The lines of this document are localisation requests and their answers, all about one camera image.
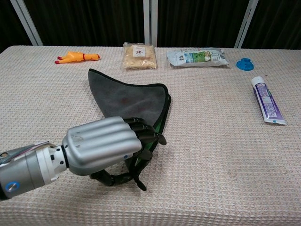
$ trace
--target blue circular button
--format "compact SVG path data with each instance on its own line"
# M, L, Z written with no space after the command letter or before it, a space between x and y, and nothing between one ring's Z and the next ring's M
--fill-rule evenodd
M5 190L7 192L14 192L19 188L19 186L20 186L19 182L12 181L5 185Z

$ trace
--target wire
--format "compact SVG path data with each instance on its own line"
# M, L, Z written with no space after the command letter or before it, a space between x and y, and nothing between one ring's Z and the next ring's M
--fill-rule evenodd
M29 148L25 149L24 151L21 151L21 152L18 153L16 156L14 156L13 159L16 158L16 157L18 157L18 156L20 156L20 155L23 155L23 154L25 154L25 153L27 153L27 152L33 151L33 150L35 150L35 149L37 149L37 148L39 148L39 147L41 148L41 147L44 147L44 146L51 146L51 145L52 145L52 144L51 144L49 141L40 143L40 144L38 144L38 145L34 145L34 146L32 146L32 147L29 147Z
M33 151L33 150L37 149L37 148L46 147L46 146L53 146L53 144L50 143L49 141L47 141L47 142L43 142L43 143L40 143L40 144L31 146L31 147L28 147L28 148L26 148L26 149L24 149L24 150L21 150L21 151L18 152L17 154L12 155L10 158L5 159L4 161L0 162L0 165L1 165L1 164L5 164L5 163L7 163L7 162L13 160L13 159L16 158L16 157L19 157L19 156L21 156L21 155L23 155L23 154L26 154L26 153L28 153L28 152L30 152L30 151Z

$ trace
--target purple label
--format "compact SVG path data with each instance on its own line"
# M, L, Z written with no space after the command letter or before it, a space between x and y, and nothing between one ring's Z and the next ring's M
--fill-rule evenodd
M284 120L266 84L258 83L255 85L255 87L259 96L258 101L260 101L262 104L266 118Z

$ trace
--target white pole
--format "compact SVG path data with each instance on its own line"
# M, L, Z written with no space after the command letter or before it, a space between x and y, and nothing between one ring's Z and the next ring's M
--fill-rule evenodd
M154 47L157 47L158 39L158 0L151 1L151 43Z
M256 9L258 0L249 0L248 7L246 8L245 17L243 19L243 22L241 23L240 30L235 42L234 48L241 48L241 46L244 43L246 33L248 32L250 22L252 20L252 17L254 15L254 11Z
M150 43L150 0L143 0L144 43Z
M42 46L42 40L38 34L38 31L32 21L32 18L27 10L27 7L23 0L10 0L13 5L32 45Z

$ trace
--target label sticker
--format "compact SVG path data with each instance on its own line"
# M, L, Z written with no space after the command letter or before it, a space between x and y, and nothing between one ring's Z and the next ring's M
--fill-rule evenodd
M134 46L133 57L145 57L145 47Z
M20 184L16 181L9 182L5 185L5 190L7 192L14 192L19 188Z

